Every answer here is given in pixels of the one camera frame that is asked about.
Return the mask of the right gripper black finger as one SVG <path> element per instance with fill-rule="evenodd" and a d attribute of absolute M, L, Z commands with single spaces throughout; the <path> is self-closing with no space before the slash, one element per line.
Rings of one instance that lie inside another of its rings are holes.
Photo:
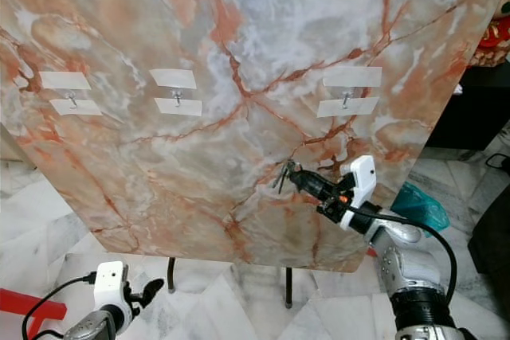
<path fill-rule="evenodd" d="M 297 190 L 306 192 L 317 201 L 327 201 L 329 198 L 329 181 L 322 177 L 292 177 L 292 183 Z"/>
<path fill-rule="evenodd" d="M 331 180 L 315 171 L 306 171 L 302 165 L 290 165 L 288 180 L 301 191 L 331 191 L 334 189 L 334 183 Z"/>

